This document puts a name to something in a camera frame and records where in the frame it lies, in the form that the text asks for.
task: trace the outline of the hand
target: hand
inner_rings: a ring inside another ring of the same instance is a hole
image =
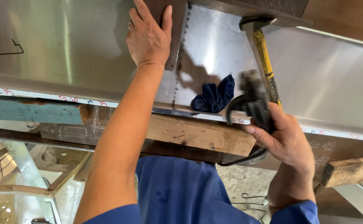
[[[296,170],[314,175],[313,151],[297,119],[285,114],[275,103],[269,102],[269,110],[277,129],[272,135],[255,125],[247,125],[246,131],[281,162]]]
[[[132,59],[140,65],[161,65],[165,67],[170,52],[172,31],[172,6],[167,6],[163,19],[162,29],[152,17],[143,0],[134,0],[137,9],[129,11],[132,22],[126,43]]]

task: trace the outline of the sleeve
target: sleeve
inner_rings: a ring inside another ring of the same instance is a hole
[[[137,204],[124,205],[100,214],[83,224],[141,224],[140,209]]]
[[[290,205],[274,213],[270,224],[319,224],[317,205],[310,200]]]

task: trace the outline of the power cord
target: power cord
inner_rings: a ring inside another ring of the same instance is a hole
[[[263,215],[258,219],[262,224],[264,224],[263,222],[263,217],[267,214],[266,210],[263,209],[257,209],[257,208],[251,208],[250,205],[267,205],[269,203],[269,201],[267,200],[267,196],[252,196],[249,197],[248,193],[242,193],[241,194],[242,198],[245,198],[245,202],[231,202],[231,204],[240,204],[240,205],[245,205],[245,210],[249,210],[249,211],[261,211],[264,212]],[[248,199],[250,198],[264,198],[264,200],[262,202],[255,202],[255,203],[248,203]]]

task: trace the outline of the blue shirt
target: blue shirt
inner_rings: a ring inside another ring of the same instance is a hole
[[[161,156],[139,159],[138,205],[125,205],[96,216],[85,224],[260,224],[231,205],[216,167],[207,163]],[[275,223],[318,224],[312,201],[276,212]]]

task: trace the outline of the blue painted wood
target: blue painted wood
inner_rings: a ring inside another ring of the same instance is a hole
[[[84,124],[88,119],[86,104],[0,96],[0,120]]]

